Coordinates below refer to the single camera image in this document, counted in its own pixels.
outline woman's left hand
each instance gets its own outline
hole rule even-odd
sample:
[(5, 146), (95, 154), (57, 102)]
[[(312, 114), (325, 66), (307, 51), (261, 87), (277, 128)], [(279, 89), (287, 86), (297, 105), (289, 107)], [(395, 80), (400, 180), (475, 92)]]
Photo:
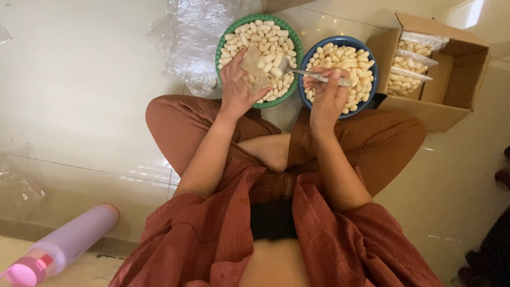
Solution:
[(241, 61), (248, 50), (244, 47), (234, 58), (220, 70), (223, 82), (223, 99), (221, 101), (220, 114), (237, 121), (258, 100), (262, 99), (272, 87), (267, 87), (256, 94), (251, 94), (248, 84), (243, 79), (248, 72), (241, 68)]

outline bare foot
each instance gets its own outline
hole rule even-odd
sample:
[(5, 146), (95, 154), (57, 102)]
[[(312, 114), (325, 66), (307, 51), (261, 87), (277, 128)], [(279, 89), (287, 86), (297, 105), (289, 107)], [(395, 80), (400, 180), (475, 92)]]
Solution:
[(260, 160), (270, 171), (282, 173), (287, 168), (290, 133), (259, 136), (239, 146)]

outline red shirt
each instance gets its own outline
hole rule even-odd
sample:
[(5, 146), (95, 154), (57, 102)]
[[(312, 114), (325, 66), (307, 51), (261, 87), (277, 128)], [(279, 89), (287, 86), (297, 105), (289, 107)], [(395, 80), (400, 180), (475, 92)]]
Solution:
[[(160, 206), (109, 286), (238, 286), (253, 254), (248, 192), (264, 171), (232, 160), (213, 196)], [(321, 188), (317, 173), (300, 175), (292, 203), (311, 286), (443, 286), (384, 207), (332, 212)]]

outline packaged snack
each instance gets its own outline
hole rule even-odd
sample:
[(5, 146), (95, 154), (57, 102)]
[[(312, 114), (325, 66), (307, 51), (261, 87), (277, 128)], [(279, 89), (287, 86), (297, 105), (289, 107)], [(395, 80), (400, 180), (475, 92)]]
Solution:
[(442, 49), (449, 41), (449, 37), (402, 32), (398, 47), (422, 56), (428, 56), (432, 51)]
[(421, 83), (431, 81), (432, 78), (411, 72), (406, 69), (391, 67), (388, 77), (387, 94), (396, 97), (407, 97), (414, 92)]
[(439, 64), (437, 61), (404, 49), (398, 49), (393, 58), (394, 67), (410, 70), (417, 74), (421, 74), (437, 64)]

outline pink bottle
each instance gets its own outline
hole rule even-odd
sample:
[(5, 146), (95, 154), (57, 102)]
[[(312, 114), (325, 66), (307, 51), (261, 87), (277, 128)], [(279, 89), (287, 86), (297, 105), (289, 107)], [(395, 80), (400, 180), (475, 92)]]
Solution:
[(35, 242), (28, 253), (0, 274), (13, 287), (34, 287), (59, 274), (117, 224), (119, 213), (110, 204), (85, 213)]

